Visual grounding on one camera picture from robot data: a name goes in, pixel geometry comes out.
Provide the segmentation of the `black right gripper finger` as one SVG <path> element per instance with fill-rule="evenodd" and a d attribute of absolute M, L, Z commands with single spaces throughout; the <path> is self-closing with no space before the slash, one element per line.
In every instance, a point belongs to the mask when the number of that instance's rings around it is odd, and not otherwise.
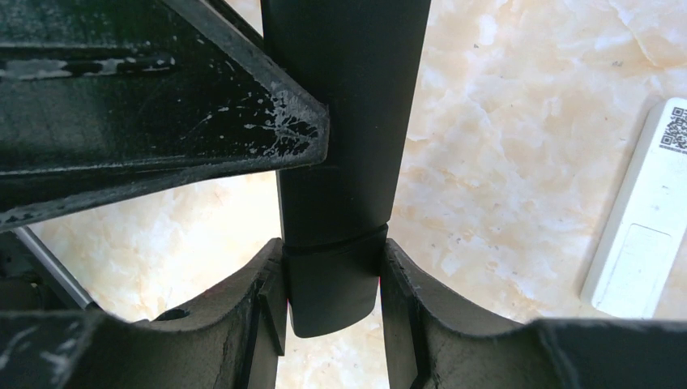
<path fill-rule="evenodd" d="M 273 388 L 284 355 L 282 242 L 153 321 L 103 310 L 1 314 L 4 388 Z"/>
<path fill-rule="evenodd" d="M 460 296 L 388 240 L 383 335 L 393 388 L 683 388 L 686 325 L 540 318 L 521 324 Z"/>
<path fill-rule="evenodd" d="M 326 108 L 224 1 L 1 4 L 1 228 L 322 162 Z"/>

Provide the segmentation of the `black battery cover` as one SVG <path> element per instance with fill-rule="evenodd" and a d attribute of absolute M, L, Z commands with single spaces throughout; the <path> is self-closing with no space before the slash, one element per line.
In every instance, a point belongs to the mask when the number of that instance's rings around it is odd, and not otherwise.
<path fill-rule="evenodd" d="M 292 328 L 324 336 L 359 322 L 374 308 L 388 226 L 320 246 L 283 247 Z"/>

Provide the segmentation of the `white battery cover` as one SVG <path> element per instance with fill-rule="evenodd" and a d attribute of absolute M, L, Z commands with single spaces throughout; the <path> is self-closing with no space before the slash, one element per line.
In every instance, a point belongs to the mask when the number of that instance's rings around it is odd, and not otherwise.
<path fill-rule="evenodd" d="M 632 224 L 596 308 L 619 318 L 651 318 L 654 289 L 671 242 L 666 233 Z"/>

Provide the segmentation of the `white remote control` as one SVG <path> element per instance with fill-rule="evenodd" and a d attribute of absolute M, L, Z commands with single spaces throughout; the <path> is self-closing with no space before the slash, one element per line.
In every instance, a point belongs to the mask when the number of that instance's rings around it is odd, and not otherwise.
<path fill-rule="evenodd" d="M 595 309 L 632 224 L 666 233 L 672 238 L 654 289 L 656 310 L 686 232 L 684 98 L 670 98 L 647 114 L 580 293 L 581 299 Z"/>

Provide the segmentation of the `black remote control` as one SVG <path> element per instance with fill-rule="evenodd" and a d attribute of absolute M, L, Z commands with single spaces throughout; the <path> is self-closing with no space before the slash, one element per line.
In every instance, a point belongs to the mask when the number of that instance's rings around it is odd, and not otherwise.
<path fill-rule="evenodd" d="M 328 109 L 326 159 L 277 173 L 284 246 L 347 241 L 388 224 L 427 1 L 264 1 L 267 52 Z"/>

